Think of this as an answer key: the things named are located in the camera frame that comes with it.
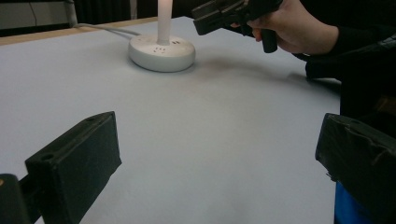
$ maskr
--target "blue object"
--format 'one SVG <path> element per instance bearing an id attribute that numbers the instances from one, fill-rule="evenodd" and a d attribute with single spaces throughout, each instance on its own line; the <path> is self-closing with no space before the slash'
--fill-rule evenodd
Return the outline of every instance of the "blue object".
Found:
<path id="1" fill-rule="evenodd" d="M 335 187 L 334 224 L 374 224 L 369 212 L 337 182 Z"/>

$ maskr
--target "white table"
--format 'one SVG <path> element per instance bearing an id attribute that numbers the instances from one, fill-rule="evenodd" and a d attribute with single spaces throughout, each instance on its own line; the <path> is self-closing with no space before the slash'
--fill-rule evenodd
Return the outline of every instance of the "white table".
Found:
<path id="1" fill-rule="evenodd" d="M 157 23 L 127 28 L 154 34 Z M 123 164 L 81 223 L 332 223 L 334 183 L 315 149 L 338 95 L 252 38 L 198 36 L 187 18 L 172 35 L 197 51 L 174 74 L 138 67 L 129 36 L 107 31 L 1 46 L 0 172 L 21 179 L 39 149 L 115 111 Z"/>

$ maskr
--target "black plastic device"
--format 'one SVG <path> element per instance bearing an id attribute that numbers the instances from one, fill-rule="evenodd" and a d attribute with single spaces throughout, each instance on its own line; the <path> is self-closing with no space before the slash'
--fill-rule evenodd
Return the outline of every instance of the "black plastic device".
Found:
<path id="1" fill-rule="evenodd" d="M 396 223 L 396 139 L 345 116 L 326 114 L 316 159 L 371 214 Z"/>
<path id="2" fill-rule="evenodd" d="M 278 10 L 282 0 L 212 0 L 194 8 L 191 12 L 198 35 L 206 35 L 212 31 L 238 23 L 242 35 L 252 32 L 248 21 Z M 264 52 L 277 50 L 276 32 L 262 29 L 262 46 Z"/>
<path id="3" fill-rule="evenodd" d="M 114 112 L 84 119 L 25 163 L 21 181 L 0 175 L 0 223 L 79 223 L 121 165 Z"/>

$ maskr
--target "white round base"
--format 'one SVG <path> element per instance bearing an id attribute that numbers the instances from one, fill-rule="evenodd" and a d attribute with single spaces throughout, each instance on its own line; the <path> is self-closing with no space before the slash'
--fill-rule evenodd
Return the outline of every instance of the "white round base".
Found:
<path id="1" fill-rule="evenodd" d="M 195 48 L 190 42 L 170 36 L 170 45 L 159 45 L 156 35 L 137 35 L 129 43 L 129 57 L 148 70 L 177 72 L 190 67 Z"/>

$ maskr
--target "hand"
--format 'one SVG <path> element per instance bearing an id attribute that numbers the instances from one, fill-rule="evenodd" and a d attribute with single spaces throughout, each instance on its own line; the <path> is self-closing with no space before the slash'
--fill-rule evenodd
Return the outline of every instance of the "hand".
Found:
<path id="1" fill-rule="evenodd" d="M 299 0 L 283 0 L 277 11 L 247 24 L 256 41 L 262 41 L 260 29 L 276 31 L 277 44 L 291 53 L 326 54 L 338 38 L 337 27 L 317 20 Z"/>

